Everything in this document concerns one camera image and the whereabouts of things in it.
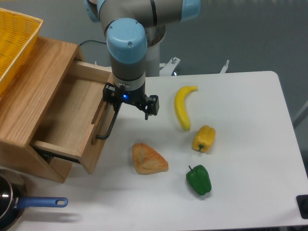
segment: blue pan handle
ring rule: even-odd
[[[68,204],[68,199],[65,197],[19,197],[15,207],[17,209],[27,207],[54,207],[63,208]]]

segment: banana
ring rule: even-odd
[[[185,98],[192,91],[198,90],[197,86],[184,86],[180,88],[174,98],[174,107],[178,120],[184,130],[191,129],[189,116],[185,109]]]

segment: yellow basket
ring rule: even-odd
[[[43,20],[0,8],[0,96],[37,41]]]

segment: green bell pepper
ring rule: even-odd
[[[210,177],[203,165],[197,165],[186,174],[186,179],[190,186],[199,194],[205,195],[212,190]]]

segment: drawer handle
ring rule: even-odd
[[[122,105],[122,103],[120,103],[118,105],[118,107],[116,107],[116,109],[114,109],[115,113],[114,113],[114,116],[112,117],[111,123],[109,125],[109,128],[108,128],[106,134],[105,135],[96,134],[96,138],[97,139],[106,140],[110,136],[111,130],[112,130],[114,124],[115,124],[116,117],[117,117],[117,115],[118,115],[118,113],[120,111],[121,105]]]

